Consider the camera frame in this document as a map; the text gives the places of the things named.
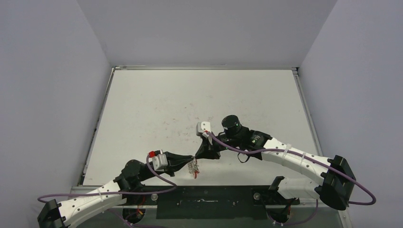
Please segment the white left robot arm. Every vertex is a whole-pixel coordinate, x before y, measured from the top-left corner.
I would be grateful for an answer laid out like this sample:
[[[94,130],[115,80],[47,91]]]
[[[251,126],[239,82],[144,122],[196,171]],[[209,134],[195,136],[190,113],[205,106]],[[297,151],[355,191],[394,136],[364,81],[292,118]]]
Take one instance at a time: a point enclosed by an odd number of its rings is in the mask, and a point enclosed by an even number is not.
[[[41,228],[75,228],[114,206],[127,202],[134,205],[142,196],[174,191],[178,186],[161,175],[173,177],[194,159],[192,155],[151,151],[146,162],[129,160],[117,177],[89,193],[67,194],[69,199],[65,201],[57,201],[57,194],[40,196],[38,201],[44,203],[44,207],[37,217],[38,225]],[[146,191],[142,182],[153,177],[170,184],[171,188]]]

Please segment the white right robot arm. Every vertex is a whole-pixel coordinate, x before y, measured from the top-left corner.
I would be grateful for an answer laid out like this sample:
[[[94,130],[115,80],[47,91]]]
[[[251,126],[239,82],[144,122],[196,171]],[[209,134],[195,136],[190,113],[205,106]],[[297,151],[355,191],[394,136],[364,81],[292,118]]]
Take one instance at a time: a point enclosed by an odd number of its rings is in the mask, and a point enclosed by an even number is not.
[[[223,132],[214,135],[209,122],[196,124],[202,139],[196,159],[217,160],[221,151],[231,150],[260,161],[273,162],[296,171],[303,178],[277,176],[269,188],[269,199],[276,204],[290,199],[315,199],[336,210],[346,210],[356,180],[348,162],[310,154],[285,144],[271,135],[243,126],[235,115],[226,116]]]

